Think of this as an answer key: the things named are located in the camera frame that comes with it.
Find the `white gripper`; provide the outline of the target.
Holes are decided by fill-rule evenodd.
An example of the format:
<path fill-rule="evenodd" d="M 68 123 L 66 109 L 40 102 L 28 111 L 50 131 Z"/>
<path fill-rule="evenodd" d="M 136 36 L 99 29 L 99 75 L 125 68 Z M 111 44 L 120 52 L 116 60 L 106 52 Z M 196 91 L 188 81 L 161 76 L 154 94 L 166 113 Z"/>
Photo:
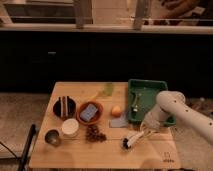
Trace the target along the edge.
<path fill-rule="evenodd" d="M 156 125 L 152 122 L 143 121 L 140 125 L 140 130 L 143 131 L 145 135 L 151 135 L 156 132 Z"/>

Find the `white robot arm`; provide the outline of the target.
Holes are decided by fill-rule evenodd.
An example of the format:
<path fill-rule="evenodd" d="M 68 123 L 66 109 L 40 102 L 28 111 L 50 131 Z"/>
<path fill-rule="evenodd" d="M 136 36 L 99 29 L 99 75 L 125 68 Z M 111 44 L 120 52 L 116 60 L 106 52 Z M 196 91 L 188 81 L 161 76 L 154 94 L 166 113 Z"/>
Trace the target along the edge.
<path fill-rule="evenodd" d="M 158 132 L 170 115 L 181 119 L 213 146 L 213 119 L 188 107 L 185 96 L 178 91 L 159 92 L 154 107 L 145 114 L 141 126 Z"/>

